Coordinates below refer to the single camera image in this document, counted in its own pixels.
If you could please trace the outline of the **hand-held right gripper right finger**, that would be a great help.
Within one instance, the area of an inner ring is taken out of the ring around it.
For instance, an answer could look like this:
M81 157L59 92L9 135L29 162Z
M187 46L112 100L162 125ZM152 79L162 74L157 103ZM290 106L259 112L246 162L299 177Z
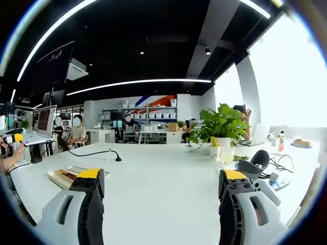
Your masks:
M251 182L243 173L219 171L219 244L274 244L286 230L280 199L265 181Z

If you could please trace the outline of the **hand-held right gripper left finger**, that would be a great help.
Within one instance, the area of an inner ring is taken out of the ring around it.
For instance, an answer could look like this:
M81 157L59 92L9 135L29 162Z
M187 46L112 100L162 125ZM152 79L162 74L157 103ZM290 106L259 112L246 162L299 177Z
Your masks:
M104 170L60 169L48 177L62 189L44 206L36 229L53 244L103 244Z

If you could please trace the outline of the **person's left hand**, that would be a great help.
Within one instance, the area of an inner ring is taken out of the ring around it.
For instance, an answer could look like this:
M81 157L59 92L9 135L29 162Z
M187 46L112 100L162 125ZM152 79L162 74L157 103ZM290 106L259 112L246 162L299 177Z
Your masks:
M24 144L21 142L19 146L14 151L13 155L10 157L10 163L11 165L16 164L20 158L24 155Z

